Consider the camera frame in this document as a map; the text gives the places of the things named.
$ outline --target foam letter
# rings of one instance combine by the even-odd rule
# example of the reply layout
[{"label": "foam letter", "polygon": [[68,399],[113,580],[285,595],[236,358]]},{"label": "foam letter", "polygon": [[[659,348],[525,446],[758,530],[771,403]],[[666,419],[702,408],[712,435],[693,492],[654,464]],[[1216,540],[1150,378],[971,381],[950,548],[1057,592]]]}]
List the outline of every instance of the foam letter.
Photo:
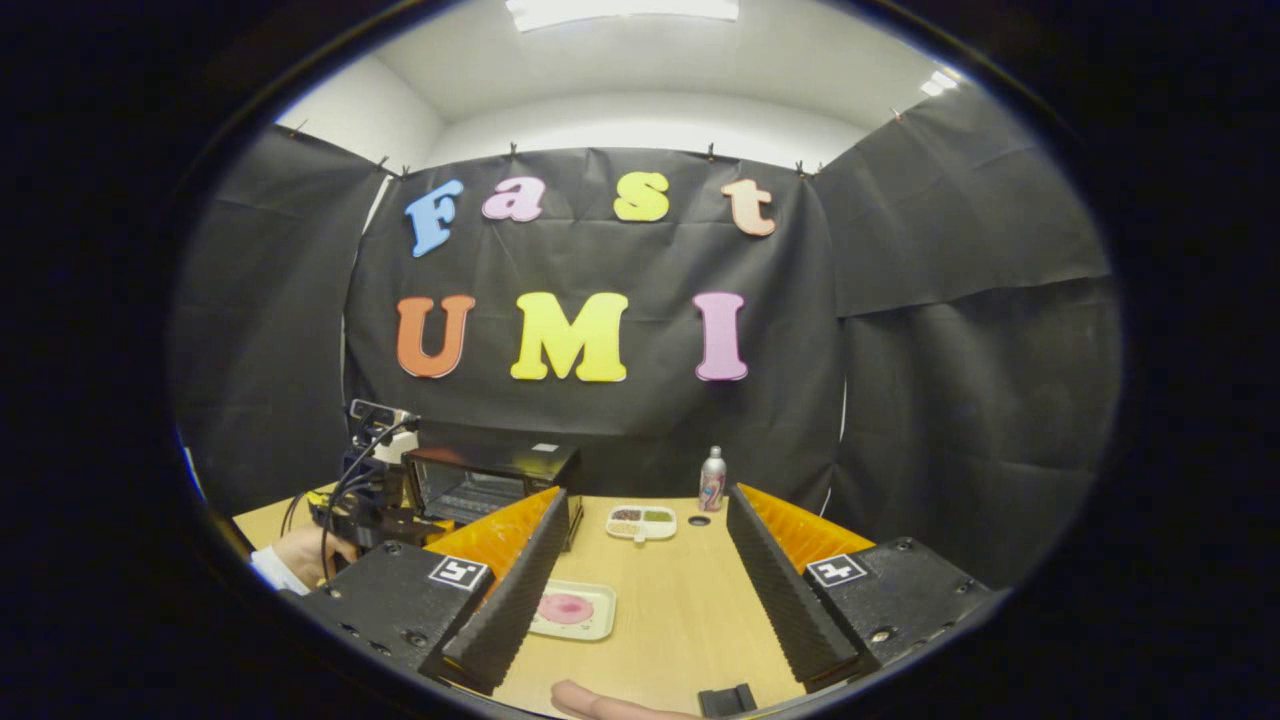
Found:
[{"label": "foam letter", "polygon": [[467,310],[476,306],[476,299],[451,295],[440,301],[440,307],[444,309],[444,343],[439,355],[422,352],[422,323],[433,305],[430,297],[406,297],[396,306],[401,314],[396,359],[415,378],[443,378],[458,366],[458,360],[462,359],[462,336],[467,328]]},{"label": "foam letter", "polygon": [[699,379],[740,380],[746,377],[746,363],[737,357],[737,310],[745,304],[741,295],[732,292],[694,296],[694,305],[703,311],[703,364],[694,373]]},{"label": "foam letter", "polygon": [[449,240],[449,229],[442,224],[453,222],[453,196],[461,192],[462,183],[451,179],[404,208],[404,214],[413,219],[413,237],[417,241],[413,245],[413,258],[421,258]]},{"label": "foam letter", "polygon": [[579,351],[582,363],[577,379],[589,383],[623,380],[627,369],[618,359],[618,325],[627,299],[613,292],[598,292],[586,299],[573,324],[568,324],[559,301],[549,292],[529,292],[516,300],[525,311],[525,334],[520,341],[520,360],[511,366],[511,377],[540,380],[547,377],[543,347],[552,361],[556,377],[564,379]]},{"label": "foam letter", "polygon": [[668,187],[671,183],[662,173],[627,173],[618,179],[613,211],[620,220],[657,220],[671,208],[671,201],[663,195]]},{"label": "foam letter", "polygon": [[773,200],[773,196],[763,190],[756,190],[755,181],[740,179],[721,188],[728,195],[730,206],[733,209],[733,224],[746,234],[764,237],[773,232],[777,223],[760,217],[760,202]]},{"label": "foam letter", "polygon": [[511,218],[527,223],[543,214],[539,202],[547,192],[547,183],[538,178],[507,178],[498,183],[498,195],[484,201],[480,209],[485,218],[503,220]]}]

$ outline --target black backdrop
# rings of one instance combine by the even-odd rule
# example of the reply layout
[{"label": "black backdrop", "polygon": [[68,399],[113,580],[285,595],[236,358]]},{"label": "black backdrop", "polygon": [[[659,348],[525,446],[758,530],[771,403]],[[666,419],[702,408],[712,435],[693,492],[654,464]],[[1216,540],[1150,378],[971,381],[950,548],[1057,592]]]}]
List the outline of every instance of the black backdrop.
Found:
[{"label": "black backdrop", "polygon": [[175,284],[174,411],[205,496],[227,514],[333,482],[347,442],[342,299],[387,176],[288,135],[270,128],[228,170]]},{"label": "black backdrop", "polygon": [[[626,173],[658,172],[671,209],[658,222],[613,211]],[[547,182],[541,215],[490,220],[481,204],[499,181]],[[732,220],[721,187],[755,179],[777,222],[753,237]],[[466,190],[448,241],[412,258],[404,208],[449,179]],[[671,497],[696,492],[708,448],[724,450],[741,482],[794,496],[823,482],[840,427],[838,325],[833,315],[826,220],[812,184],[795,172],[748,160],[650,150],[564,150],[490,158],[415,173],[388,190],[361,243],[347,304],[352,392],[422,414],[436,436],[571,443],[582,450],[586,489]],[[572,373],[511,377],[524,314],[516,299],[550,292],[566,318],[589,296],[617,292],[627,377],[586,383]],[[740,382],[703,382],[700,292],[744,296]],[[443,378],[408,375],[396,357],[397,304],[470,295],[466,342]],[[444,314],[428,315],[425,351],[440,347]]]},{"label": "black backdrop", "polygon": [[[614,215],[617,179],[635,170],[671,182],[659,222]],[[494,186],[517,176],[547,182],[541,215],[485,218]],[[178,319],[191,322],[179,327],[206,334],[179,336],[178,365],[191,374],[177,375],[197,470],[227,512],[330,480],[342,402],[366,397],[420,413],[436,438],[579,446],[595,493],[692,492],[719,445],[733,479],[873,539],[915,536],[1002,585],[1066,527],[1107,439],[1120,327],[1103,246],[1036,140],[972,88],[922,102],[814,177],[591,149],[393,178],[353,269],[378,181],[369,163],[274,131],[232,178],[188,263],[205,284],[184,286]],[[773,195],[767,237],[732,222],[719,188],[741,178]],[[451,179],[466,190],[449,240],[413,258],[404,209]],[[238,200],[246,188],[259,196]],[[282,215],[288,202],[300,205]],[[242,218],[246,204],[261,208]],[[261,237],[276,236],[298,245],[256,255]],[[259,300],[218,305],[211,278]],[[628,297],[626,380],[511,377],[516,299],[538,291],[570,319],[593,293]],[[740,382],[694,374],[703,347],[691,300],[712,291],[746,301],[739,334],[750,372]],[[460,293],[476,299],[461,361],[442,378],[411,377],[396,355],[397,304],[436,302],[424,331],[435,354],[439,301]],[[264,315],[266,325],[248,322]]]}]

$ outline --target blue letter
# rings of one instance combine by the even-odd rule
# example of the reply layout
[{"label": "blue letter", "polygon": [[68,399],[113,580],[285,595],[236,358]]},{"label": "blue letter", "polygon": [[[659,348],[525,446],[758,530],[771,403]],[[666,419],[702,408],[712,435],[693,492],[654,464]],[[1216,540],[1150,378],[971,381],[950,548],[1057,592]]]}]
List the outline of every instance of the blue letter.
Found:
[{"label": "blue letter", "polygon": [[413,258],[421,258],[449,240],[449,229],[440,225],[453,222],[453,196],[461,192],[462,183],[452,179],[404,208],[404,214],[413,219],[413,237],[417,240]]}]

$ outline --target white sleeve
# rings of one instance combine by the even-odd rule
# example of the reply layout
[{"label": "white sleeve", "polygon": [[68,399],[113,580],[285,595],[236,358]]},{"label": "white sleeve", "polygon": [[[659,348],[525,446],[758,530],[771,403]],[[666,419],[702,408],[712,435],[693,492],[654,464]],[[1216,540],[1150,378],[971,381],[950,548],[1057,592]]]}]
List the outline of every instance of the white sleeve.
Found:
[{"label": "white sleeve", "polygon": [[289,589],[298,594],[307,594],[310,588],[302,584],[302,580],[289,570],[288,565],[280,560],[280,556],[275,553],[275,550],[268,547],[266,550],[259,550],[248,557],[248,564],[257,570],[257,574],[262,577],[264,580],[270,583],[270,585],[278,591]]}]

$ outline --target white wall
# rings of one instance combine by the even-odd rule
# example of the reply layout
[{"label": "white wall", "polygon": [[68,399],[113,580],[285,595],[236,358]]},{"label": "white wall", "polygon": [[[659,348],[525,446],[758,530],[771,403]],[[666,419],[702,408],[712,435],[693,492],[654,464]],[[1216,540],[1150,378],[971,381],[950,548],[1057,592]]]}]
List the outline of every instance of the white wall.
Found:
[{"label": "white wall", "polygon": [[289,108],[276,124],[297,128],[399,173],[420,170],[444,128],[440,115],[375,55],[366,55]]},{"label": "white wall", "polygon": [[603,94],[531,102],[448,126],[425,167],[564,147],[658,147],[806,169],[829,163],[869,129],[771,102],[686,92]]}]

